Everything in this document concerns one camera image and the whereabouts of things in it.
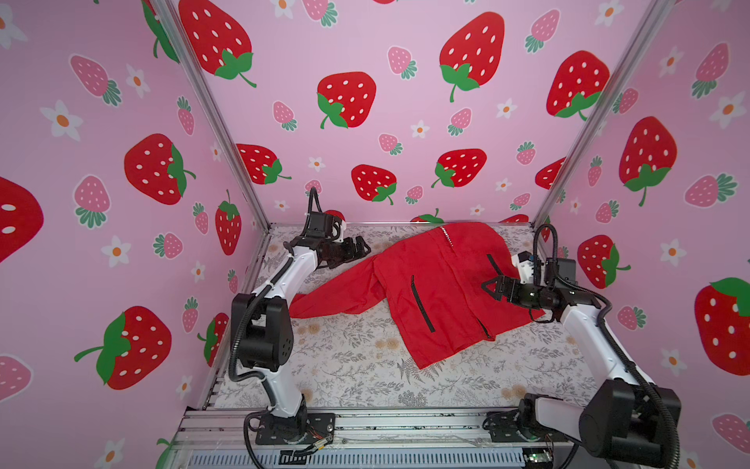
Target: zipper pocket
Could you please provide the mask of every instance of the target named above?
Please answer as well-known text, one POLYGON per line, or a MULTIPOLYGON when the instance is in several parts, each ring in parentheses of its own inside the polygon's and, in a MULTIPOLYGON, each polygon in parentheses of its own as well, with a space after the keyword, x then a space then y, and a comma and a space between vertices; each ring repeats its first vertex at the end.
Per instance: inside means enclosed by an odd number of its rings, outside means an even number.
POLYGON ((414 285, 414 275, 412 275, 412 294, 414 295, 414 299, 417 301, 417 306, 419 307, 419 310, 422 313, 422 317, 424 318, 425 323, 427 323, 427 327, 430 328, 430 332, 435 332, 435 326, 432 325, 432 321, 430 321, 430 317, 427 316, 427 312, 425 311, 425 305, 423 305, 422 301, 419 299, 419 293, 417 293, 417 286, 414 285))

